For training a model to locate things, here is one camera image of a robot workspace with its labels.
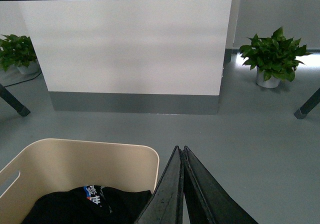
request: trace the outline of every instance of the gray epoxy floor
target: gray epoxy floor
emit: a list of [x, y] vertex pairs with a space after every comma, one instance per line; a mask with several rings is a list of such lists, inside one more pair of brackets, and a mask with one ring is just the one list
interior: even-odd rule
[[320, 87], [320, 67], [264, 89], [235, 60], [224, 68], [217, 115], [54, 111], [42, 76], [8, 87], [31, 114], [0, 99], [0, 169], [32, 142], [60, 138], [150, 146], [161, 174], [174, 146], [187, 145], [258, 223], [318, 224], [320, 105], [303, 120], [293, 113]]

